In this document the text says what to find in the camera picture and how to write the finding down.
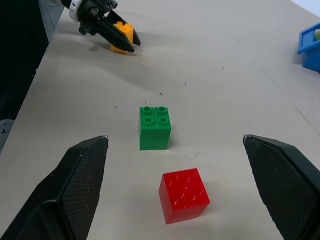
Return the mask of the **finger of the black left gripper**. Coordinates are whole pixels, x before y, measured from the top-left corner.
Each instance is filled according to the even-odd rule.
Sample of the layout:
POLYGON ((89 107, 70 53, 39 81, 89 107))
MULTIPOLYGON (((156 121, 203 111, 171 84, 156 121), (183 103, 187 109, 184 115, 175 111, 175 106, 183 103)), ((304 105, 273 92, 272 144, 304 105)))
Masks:
POLYGON ((123 25, 121 21, 110 23, 106 19, 100 19, 94 26, 97 33, 105 38, 112 46, 125 52, 134 52, 133 32, 134 28, 129 23, 123 25))
MULTIPOLYGON (((125 21, 121 16, 119 16, 115 11, 111 10, 109 12, 109 21, 112 24, 116 24, 117 22, 122 22, 123 25, 128 24, 127 21, 125 21)), ((141 40, 136 32, 136 30, 133 30, 133 44, 140 46, 141 40)))

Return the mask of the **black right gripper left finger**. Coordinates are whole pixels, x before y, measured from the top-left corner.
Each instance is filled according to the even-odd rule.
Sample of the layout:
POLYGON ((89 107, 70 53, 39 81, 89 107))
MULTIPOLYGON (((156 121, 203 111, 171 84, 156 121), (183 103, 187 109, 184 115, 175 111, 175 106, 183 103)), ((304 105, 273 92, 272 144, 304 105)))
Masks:
POLYGON ((33 190, 3 240, 85 240, 100 199, 106 135, 70 147, 33 190))

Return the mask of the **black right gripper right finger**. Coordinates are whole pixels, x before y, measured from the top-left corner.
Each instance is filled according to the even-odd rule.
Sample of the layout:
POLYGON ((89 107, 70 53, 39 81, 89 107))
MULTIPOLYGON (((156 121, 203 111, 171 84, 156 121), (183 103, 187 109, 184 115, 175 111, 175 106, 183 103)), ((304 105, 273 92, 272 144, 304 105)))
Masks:
POLYGON ((243 137, 262 202, 285 240, 320 238, 320 171, 293 145, 243 137))

